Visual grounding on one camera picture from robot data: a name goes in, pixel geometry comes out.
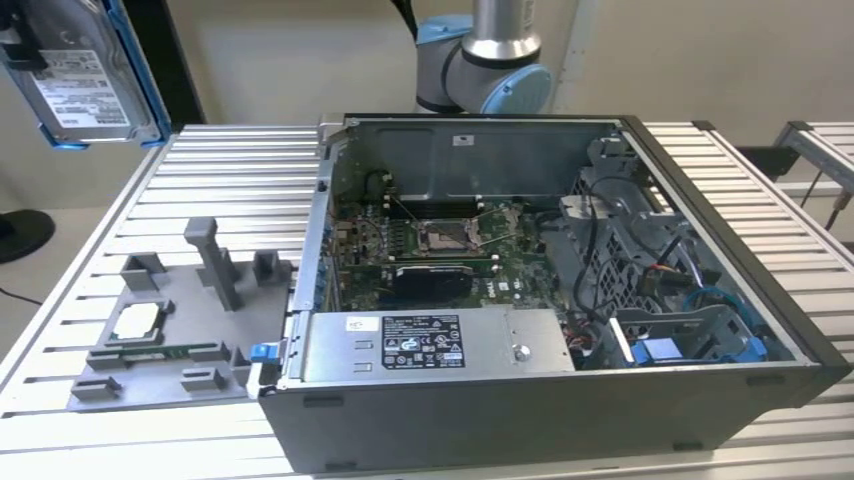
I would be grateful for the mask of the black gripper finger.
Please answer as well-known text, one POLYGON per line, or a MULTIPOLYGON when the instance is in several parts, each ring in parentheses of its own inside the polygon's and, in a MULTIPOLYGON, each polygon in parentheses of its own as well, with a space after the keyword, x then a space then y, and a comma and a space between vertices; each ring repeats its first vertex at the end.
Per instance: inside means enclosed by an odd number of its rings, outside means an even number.
POLYGON ((25 43, 3 43, 1 58, 13 71, 43 71, 48 68, 39 48, 25 43))

